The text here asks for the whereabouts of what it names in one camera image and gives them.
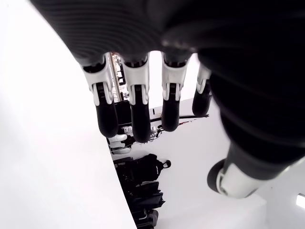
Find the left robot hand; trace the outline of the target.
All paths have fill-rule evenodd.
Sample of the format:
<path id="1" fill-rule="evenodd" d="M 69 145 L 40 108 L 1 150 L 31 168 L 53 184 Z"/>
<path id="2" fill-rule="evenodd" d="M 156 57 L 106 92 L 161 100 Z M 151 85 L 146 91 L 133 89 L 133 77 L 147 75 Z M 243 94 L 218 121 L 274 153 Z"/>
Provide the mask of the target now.
<path id="1" fill-rule="evenodd" d="M 302 0 L 34 0 L 83 68 L 100 132 L 117 133 L 109 53 L 122 59 L 134 138 L 150 136 L 149 63 L 162 54 L 162 127 L 174 131 L 192 54 L 200 62 L 193 114 L 220 109 L 231 144 L 210 189 L 246 198 L 305 156 Z"/>

